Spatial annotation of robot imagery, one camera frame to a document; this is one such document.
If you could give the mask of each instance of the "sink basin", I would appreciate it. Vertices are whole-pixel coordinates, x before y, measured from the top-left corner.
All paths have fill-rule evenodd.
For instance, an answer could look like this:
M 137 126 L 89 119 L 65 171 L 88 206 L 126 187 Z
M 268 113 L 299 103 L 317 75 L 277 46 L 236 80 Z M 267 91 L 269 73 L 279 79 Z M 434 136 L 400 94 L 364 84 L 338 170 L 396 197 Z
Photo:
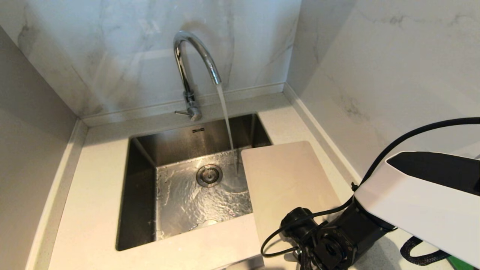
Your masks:
M 117 236 L 125 250 L 252 213 L 240 152 L 271 145 L 256 114 L 130 140 Z

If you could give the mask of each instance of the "drain strainer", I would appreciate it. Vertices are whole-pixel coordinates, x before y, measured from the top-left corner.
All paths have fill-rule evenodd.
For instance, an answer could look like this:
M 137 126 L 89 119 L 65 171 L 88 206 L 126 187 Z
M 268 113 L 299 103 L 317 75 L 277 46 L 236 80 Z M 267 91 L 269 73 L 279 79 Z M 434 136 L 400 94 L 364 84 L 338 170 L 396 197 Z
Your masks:
M 201 167 L 197 172 L 197 182 L 204 187 L 212 187 L 222 180 L 222 169 L 216 165 L 209 164 Z

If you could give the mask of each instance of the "green object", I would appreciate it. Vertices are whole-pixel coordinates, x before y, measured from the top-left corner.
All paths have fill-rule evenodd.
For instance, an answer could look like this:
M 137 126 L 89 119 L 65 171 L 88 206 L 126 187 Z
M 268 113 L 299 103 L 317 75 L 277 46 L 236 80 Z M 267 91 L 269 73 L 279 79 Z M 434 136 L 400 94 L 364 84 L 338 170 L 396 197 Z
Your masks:
M 454 256 L 450 256 L 447 258 L 450 264 L 453 266 L 455 270 L 473 270 L 473 266 L 467 264 L 466 262 L 455 258 Z

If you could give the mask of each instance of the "wall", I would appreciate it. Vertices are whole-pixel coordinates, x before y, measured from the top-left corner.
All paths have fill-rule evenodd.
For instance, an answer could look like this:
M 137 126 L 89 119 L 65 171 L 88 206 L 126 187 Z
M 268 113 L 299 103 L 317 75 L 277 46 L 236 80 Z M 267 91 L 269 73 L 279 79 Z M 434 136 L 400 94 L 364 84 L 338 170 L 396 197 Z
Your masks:
M 173 57 L 195 33 L 227 91 L 285 82 L 300 0 L 0 0 L 0 25 L 80 117 L 182 100 Z M 199 96 L 216 93 L 189 55 Z
M 480 116 L 480 2 L 303 0 L 287 83 L 355 170 L 416 127 Z M 480 154 L 480 127 L 401 149 Z
M 25 268 L 76 116 L 0 27 L 0 261 Z

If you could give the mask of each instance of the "backsplash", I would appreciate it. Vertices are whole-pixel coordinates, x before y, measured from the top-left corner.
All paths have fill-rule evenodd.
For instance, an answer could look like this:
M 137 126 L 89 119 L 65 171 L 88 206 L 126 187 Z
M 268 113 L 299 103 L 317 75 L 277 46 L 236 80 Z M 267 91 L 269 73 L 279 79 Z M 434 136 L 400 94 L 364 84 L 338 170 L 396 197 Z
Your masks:
M 480 2 L 303 0 L 287 83 L 363 175 L 398 136 L 480 116 Z M 431 131 L 397 150 L 475 158 L 480 127 Z
M 196 34 L 226 91 L 286 81 L 300 0 L 0 0 L 0 25 L 80 117 L 182 100 L 173 56 Z M 215 93 L 187 45 L 197 95 Z

